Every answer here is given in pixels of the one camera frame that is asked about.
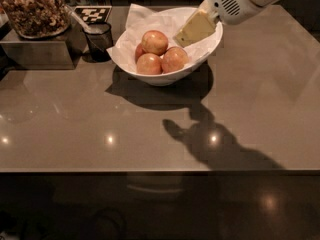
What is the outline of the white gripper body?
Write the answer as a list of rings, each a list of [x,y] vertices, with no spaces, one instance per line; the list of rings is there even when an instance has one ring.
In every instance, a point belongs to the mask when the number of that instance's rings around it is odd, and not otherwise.
[[[259,14],[264,6],[258,0],[204,0],[199,9],[213,22],[237,25]]]

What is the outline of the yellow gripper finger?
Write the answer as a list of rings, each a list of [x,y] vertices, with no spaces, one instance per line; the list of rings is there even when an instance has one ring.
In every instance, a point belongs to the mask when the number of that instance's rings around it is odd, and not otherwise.
[[[215,32],[216,23],[204,10],[196,10],[177,31],[173,39],[181,47],[197,43]]]

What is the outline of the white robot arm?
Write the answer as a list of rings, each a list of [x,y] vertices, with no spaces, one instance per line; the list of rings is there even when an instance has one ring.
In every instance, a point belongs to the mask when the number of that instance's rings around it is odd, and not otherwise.
[[[173,39],[182,47],[199,42],[215,32],[219,22],[240,24],[280,0],[203,0],[179,28]]]

